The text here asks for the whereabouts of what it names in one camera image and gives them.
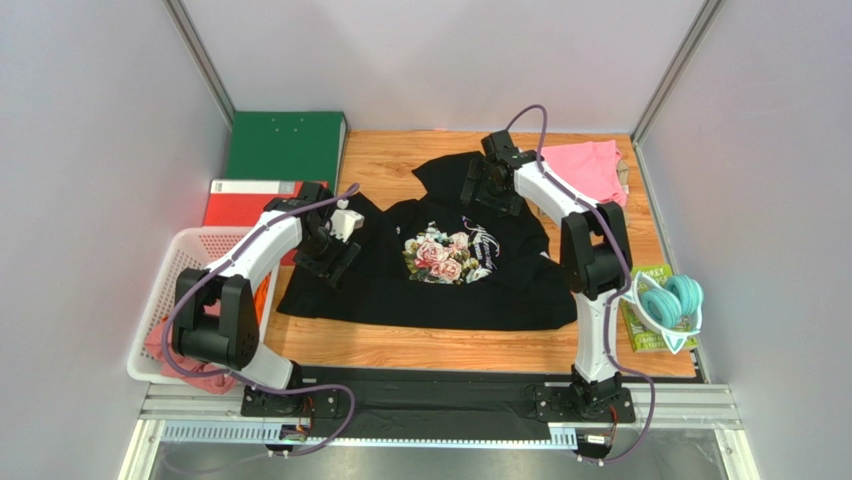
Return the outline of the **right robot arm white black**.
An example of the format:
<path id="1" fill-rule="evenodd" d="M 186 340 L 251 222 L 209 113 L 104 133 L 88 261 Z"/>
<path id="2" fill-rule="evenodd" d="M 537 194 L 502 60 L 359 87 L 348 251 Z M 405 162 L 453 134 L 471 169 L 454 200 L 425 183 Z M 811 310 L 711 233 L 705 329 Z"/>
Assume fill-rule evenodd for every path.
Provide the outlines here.
<path id="1" fill-rule="evenodd" d="M 487 135 L 481 144 L 484 157 L 470 164 L 462 203 L 476 202 L 517 216 L 532 202 L 559 224 L 559 259 L 577 305 L 578 350 L 571 389 L 586 403 L 613 398 L 621 388 L 613 318 L 631 280 L 622 208 L 580 193 L 558 177 L 539 152 L 516 147 L 506 130 Z"/>

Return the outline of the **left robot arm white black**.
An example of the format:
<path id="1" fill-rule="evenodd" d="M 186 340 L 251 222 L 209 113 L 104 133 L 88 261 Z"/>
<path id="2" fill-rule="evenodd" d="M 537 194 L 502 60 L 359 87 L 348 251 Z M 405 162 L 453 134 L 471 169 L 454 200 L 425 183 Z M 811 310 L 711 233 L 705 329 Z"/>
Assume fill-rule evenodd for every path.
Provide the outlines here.
<path id="1" fill-rule="evenodd" d="M 161 333 L 164 360 L 189 378 L 181 356 L 209 366 L 207 376 L 229 375 L 273 395 L 306 393 L 291 360 L 260 339 L 254 296 L 260 282 L 289 252 L 302 269 L 339 285 L 360 251 L 351 239 L 364 218 L 350 209 L 359 190 L 352 184 L 334 196 L 308 182 L 298 196 L 271 201 L 258 222 L 224 256 L 203 269 L 185 269 L 176 281 L 175 302 Z"/>

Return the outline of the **black floral t shirt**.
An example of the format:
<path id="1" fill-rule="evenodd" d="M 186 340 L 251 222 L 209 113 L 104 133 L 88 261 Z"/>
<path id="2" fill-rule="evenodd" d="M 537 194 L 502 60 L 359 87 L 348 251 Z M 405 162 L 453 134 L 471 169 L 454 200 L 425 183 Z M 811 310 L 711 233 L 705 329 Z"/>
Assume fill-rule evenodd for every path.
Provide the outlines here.
<path id="1" fill-rule="evenodd" d="M 337 286 L 297 266 L 281 314 L 428 329 L 544 331 L 575 322 L 564 269 L 528 206 L 503 215 L 461 193 L 480 152 L 447 155 L 413 170 L 423 197 L 382 210 L 358 193 L 360 246 Z"/>

